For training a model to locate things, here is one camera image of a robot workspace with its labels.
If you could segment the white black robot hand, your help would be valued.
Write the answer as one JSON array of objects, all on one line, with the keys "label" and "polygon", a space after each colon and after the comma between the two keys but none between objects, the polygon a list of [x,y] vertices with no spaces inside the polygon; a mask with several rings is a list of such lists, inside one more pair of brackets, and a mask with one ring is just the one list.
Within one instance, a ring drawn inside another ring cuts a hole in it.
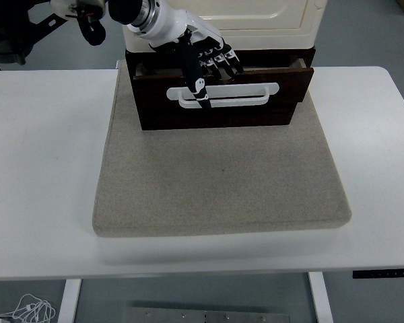
[{"label": "white black robot hand", "polygon": [[178,60],[184,81],[199,106],[211,110],[204,70],[222,79],[221,70],[233,78],[243,68],[220,31],[185,9],[174,9],[166,1],[142,1],[139,13],[125,30],[147,41],[155,52]]}]

